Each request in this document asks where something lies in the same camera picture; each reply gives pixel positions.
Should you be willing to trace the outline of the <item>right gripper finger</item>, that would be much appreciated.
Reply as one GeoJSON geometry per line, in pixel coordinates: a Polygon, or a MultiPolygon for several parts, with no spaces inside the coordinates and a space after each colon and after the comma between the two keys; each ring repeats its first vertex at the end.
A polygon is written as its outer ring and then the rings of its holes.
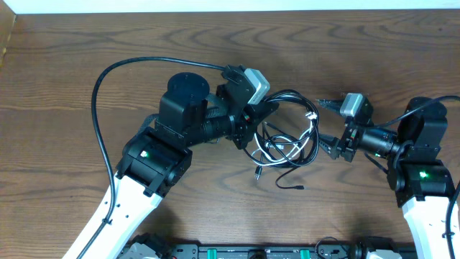
{"type": "Polygon", "coordinates": [[[339,100],[317,99],[317,102],[322,108],[340,115],[341,106],[344,100],[343,99],[339,99],[339,100]]]}
{"type": "Polygon", "coordinates": [[[331,135],[320,134],[320,148],[331,158],[337,159],[341,154],[340,139],[331,135]]]}

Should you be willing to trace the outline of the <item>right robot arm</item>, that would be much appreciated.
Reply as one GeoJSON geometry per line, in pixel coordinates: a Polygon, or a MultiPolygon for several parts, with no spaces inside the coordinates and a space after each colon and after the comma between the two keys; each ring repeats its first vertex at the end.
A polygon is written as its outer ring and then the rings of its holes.
{"type": "Polygon", "coordinates": [[[332,158],[352,162],[361,150],[386,175],[410,228],[418,258],[459,257],[459,185],[438,154],[448,127],[444,101],[458,96],[412,98],[401,116],[384,124],[372,121],[373,107],[362,94],[319,100],[345,119],[341,137],[321,134],[319,145],[332,158]]]}

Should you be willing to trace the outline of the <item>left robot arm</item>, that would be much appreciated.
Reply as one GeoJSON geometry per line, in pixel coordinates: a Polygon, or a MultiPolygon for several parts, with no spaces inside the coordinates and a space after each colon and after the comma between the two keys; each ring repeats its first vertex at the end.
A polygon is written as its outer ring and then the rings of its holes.
{"type": "Polygon", "coordinates": [[[125,145],[109,188],[66,258],[115,258],[129,238],[189,169],[190,147],[226,137],[238,149],[277,108],[263,98],[270,83],[259,70],[228,65],[212,94],[196,73],[170,78],[159,113],[125,145]]]}

